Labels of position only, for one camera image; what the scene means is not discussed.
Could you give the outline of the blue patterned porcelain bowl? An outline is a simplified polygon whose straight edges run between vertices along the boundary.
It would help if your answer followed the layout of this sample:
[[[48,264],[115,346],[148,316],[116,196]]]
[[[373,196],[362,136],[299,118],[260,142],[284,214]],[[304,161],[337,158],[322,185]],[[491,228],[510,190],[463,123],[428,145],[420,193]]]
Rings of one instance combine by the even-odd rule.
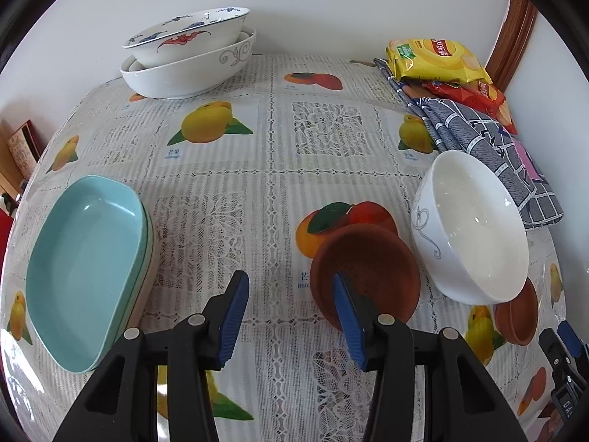
[[[140,31],[123,48],[145,68],[199,56],[236,43],[250,12],[227,6],[176,16]]]

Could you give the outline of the grey checked folded cloth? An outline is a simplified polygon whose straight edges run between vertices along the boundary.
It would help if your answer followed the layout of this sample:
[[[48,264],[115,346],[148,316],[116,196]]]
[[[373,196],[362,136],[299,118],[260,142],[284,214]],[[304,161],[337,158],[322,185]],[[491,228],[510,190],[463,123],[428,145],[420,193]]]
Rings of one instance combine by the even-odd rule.
[[[487,166],[505,185],[515,201],[525,228],[556,225],[564,212],[556,194],[525,146],[493,118],[466,105],[434,97],[411,98],[406,84],[393,78],[387,62],[373,63],[387,83],[425,126],[433,146],[440,153],[466,153]]]

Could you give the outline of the yellow chips bag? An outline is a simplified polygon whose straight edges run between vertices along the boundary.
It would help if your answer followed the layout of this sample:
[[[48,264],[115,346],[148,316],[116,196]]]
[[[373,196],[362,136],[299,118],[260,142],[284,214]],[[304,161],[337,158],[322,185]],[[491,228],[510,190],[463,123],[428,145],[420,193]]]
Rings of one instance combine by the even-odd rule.
[[[468,84],[491,77],[477,57],[457,41],[444,39],[391,40],[387,66],[397,80],[403,78]]]

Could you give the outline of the brown cardboard box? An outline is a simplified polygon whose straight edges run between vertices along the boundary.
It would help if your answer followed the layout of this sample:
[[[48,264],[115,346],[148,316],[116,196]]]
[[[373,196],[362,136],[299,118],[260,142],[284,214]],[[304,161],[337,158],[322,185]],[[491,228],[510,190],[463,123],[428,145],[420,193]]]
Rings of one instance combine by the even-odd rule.
[[[1,189],[12,197],[13,200],[16,200],[19,194],[22,193],[21,183],[23,176],[18,166],[16,166],[4,140],[0,142],[0,175]]]

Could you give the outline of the green plastic dish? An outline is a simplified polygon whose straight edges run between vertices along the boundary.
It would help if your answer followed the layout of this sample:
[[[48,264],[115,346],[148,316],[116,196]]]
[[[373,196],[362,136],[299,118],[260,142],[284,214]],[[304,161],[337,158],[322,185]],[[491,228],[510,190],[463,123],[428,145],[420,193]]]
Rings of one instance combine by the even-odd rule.
[[[110,348],[112,347],[113,343],[116,341],[116,339],[122,335],[124,333],[124,331],[126,330],[124,328],[125,323],[127,322],[127,319],[129,318],[129,314],[130,311],[132,310],[132,306],[133,306],[133,300],[135,295],[137,294],[137,290],[139,289],[142,279],[143,279],[143,275],[145,274],[145,270],[147,268],[147,265],[149,264],[148,260],[149,258],[146,255],[147,250],[149,249],[149,228],[150,228],[150,224],[147,220],[147,216],[150,215],[148,210],[146,209],[146,207],[143,207],[143,211],[144,211],[144,217],[146,220],[146,225],[147,225],[147,242],[146,242],[146,248],[144,250],[144,256],[143,256],[143,261],[141,264],[141,268],[139,271],[139,274],[135,280],[133,289],[131,290],[130,293],[130,297],[129,300],[127,302],[127,305],[125,307],[125,311],[123,313],[122,319],[120,321],[119,327],[117,329],[116,335],[114,337],[114,339],[112,341],[109,341],[106,345],[106,347],[104,348],[104,350],[102,351],[101,355],[99,356],[99,358],[97,359],[97,361],[94,364],[94,367],[97,367],[99,365],[99,363],[102,361],[102,359],[105,357],[106,353],[110,350]]]

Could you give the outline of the brown wooden door frame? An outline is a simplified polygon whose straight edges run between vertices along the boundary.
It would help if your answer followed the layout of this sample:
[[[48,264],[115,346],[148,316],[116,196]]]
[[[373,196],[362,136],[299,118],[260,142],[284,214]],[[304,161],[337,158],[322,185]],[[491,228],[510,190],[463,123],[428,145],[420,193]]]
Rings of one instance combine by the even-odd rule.
[[[486,64],[494,86],[504,92],[527,48],[537,8],[529,0],[509,0],[497,40]]]

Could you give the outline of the large white ceramic bowl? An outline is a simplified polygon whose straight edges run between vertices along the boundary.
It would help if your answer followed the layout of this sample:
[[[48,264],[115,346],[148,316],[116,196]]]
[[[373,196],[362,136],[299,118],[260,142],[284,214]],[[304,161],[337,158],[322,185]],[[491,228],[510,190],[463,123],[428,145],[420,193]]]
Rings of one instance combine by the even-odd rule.
[[[137,94],[152,99],[185,99],[219,87],[246,66],[253,53],[257,31],[248,26],[237,42],[218,50],[154,68],[144,68],[133,56],[120,67],[125,83]]]

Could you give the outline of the teal plastic dish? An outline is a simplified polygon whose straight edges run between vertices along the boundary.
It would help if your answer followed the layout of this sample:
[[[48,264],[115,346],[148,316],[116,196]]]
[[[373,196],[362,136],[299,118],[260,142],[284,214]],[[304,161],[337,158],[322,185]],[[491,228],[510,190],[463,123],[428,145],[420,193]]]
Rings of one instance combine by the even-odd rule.
[[[94,369],[122,329],[148,249],[150,225],[137,193],[101,176],[58,197],[26,274],[28,313],[53,360]]]

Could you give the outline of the patterned framed box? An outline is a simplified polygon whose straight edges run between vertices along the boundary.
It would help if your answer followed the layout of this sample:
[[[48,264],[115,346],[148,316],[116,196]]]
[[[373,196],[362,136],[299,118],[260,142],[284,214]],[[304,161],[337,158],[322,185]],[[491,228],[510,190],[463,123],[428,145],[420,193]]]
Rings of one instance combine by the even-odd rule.
[[[23,178],[29,180],[45,149],[32,121],[27,120],[15,130],[7,145]]]

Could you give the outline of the red chips bag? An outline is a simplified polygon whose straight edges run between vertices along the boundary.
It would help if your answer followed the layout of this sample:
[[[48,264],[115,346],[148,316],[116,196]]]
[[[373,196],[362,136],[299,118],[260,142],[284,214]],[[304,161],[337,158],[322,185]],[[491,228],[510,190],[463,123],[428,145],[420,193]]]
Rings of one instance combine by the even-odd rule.
[[[450,99],[485,113],[499,122],[511,135],[517,135],[504,94],[494,85],[479,80],[467,84],[425,81],[421,83],[431,94]]]

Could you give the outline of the fruit print tablecloth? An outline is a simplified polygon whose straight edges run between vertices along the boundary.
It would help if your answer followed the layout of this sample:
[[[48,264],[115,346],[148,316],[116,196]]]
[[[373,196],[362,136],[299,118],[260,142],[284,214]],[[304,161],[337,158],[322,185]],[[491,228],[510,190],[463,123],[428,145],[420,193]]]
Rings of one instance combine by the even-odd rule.
[[[140,326],[201,309],[242,269],[251,295],[234,356],[214,376],[241,413],[223,441],[359,441],[374,378],[310,291],[296,230],[334,201],[373,201],[409,241],[410,206],[431,154],[400,149],[405,108],[376,68],[318,56],[252,57],[210,93],[136,96],[116,79],[91,91],[53,136],[16,215],[3,316],[25,290],[39,229],[75,180],[132,187],[150,211],[160,266]]]

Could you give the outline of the brown clay saucer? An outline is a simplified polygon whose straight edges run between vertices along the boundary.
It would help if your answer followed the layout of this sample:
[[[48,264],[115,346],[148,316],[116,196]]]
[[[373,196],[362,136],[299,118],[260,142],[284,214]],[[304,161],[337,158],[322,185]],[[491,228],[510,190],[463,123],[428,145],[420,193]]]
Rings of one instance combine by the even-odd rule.
[[[515,299],[494,307],[496,330],[507,342],[520,346],[532,341],[538,317],[538,297],[529,278]]]
[[[334,306],[332,277],[343,272],[353,288],[380,312],[407,322],[420,297],[415,256],[395,233],[379,225],[340,228],[324,241],[310,267],[310,291],[324,318],[341,329]]]

